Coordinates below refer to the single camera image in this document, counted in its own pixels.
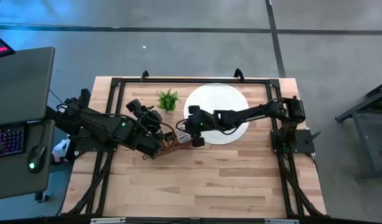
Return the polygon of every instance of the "concrete floor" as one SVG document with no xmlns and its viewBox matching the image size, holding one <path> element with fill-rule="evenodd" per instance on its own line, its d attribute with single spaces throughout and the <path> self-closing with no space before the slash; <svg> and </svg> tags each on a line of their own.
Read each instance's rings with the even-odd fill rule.
<svg viewBox="0 0 382 224">
<path fill-rule="evenodd" d="M 382 0 L 272 0 L 278 29 L 382 30 Z M 111 27 L 270 28 L 264 0 L 2 0 L 0 24 Z M 16 50 L 56 48 L 51 89 L 61 98 L 92 89 L 97 75 L 279 77 L 271 34 L 0 30 Z M 382 180 L 356 183 L 368 163 L 351 122 L 333 119 L 382 83 L 382 35 L 279 35 L 286 77 L 296 78 L 315 140 L 332 217 L 382 222 Z M 58 103 L 52 96 L 49 105 Z M 52 177 L 49 187 L 62 185 Z M 64 192 L 65 187 L 55 188 Z M 0 207 L 6 206 L 5 199 Z M 51 215 L 23 209 L 0 219 Z M 29 212 L 38 206 L 37 213 Z"/>
</svg>

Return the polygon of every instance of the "potted plant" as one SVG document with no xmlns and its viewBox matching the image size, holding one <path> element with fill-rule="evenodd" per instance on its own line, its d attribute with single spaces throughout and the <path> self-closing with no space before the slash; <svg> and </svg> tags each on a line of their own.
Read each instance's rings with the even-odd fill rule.
<svg viewBox="0 0 382 224">
<path fill-rule="evenodd" d="M 177 91 L 174 93 L 171 93 L 170 90 L 168 90 L 166 93 L 161 91 L 158 99 L 158 108 L 165 110 L 168 113 L 173 113 L 173 111 L 176 109 L 177 100 L 179 100 Z"/>
</svg>

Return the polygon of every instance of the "black computer mouse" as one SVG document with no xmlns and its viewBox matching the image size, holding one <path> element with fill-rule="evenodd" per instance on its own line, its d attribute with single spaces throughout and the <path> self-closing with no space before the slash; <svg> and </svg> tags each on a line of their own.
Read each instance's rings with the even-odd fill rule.
<svg viewBox="0 0 382 224">
<path fill-rule="evenodd" d="M 28 154 L 28 170 L 32 174 L 37 174 L 43 169 L 45 161 L 46 147 L 39 145 L 33 147 Z"/>
</svg>

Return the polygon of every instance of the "rgb keyboard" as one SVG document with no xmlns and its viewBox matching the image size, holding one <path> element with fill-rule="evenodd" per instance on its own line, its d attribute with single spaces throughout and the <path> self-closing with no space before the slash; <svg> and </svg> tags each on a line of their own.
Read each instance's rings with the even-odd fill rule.
<svg viewBox="0 0 382 224">
<path fill-rule="evenodd" d="M 0 128 L 0 157 L 22 153 L 23 143 L 23 126 L 8 126 Z"/>
</svg>

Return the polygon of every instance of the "wooden tabletop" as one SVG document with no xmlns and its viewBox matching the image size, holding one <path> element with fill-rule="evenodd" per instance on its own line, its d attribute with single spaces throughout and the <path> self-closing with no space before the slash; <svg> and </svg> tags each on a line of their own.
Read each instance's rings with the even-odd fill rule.
<svg viewBox="0 0 382 224">
<path fill-rule="evenodd" d="M 105 112 L 111 78 L 96 77 L 90 108 Z M 295 79 L 280 78 L 279 81 L 282 96 L 299 97 Z M 160 112 L 164 122 L 174 127 L 184 118 L 187 97 L 201 85 L 203 83 L 127 83 L 121 113 L 131 115 L 126 104 L 133 99 L 146 106 L 156 106 L 159 92 L 172 89 L 180 98 L 175 112 L 168 114 L 154 109 Z M 249 107 L 268 102 L 266 87 L 262 84 L 230 85 L 244 94 Z M 114 94 L 112 113 L 118 91 Z M 271 148 L 271 129 L 269 118 L 252 121 L 247 132 L 235 142 L 206 143 L 203 147 L 175 151 L 155 160 L 144 161 L 141 152 L 119 147 L 109 176 L 104 216 L 286 217 L 277 157 Z M 87 152 L 75 161 L 63 212 L 73 208 L 89 187 L 95 157 L 95 152 Z M 314 163 L 304 154 L 295 154 L 295 162 L 301 189 L 316 208 L 325 213 Z M 290 193 L 296 212 L 293 191 Z M 93 211 L 99 196 L 100 187 Z"/>
</svg>

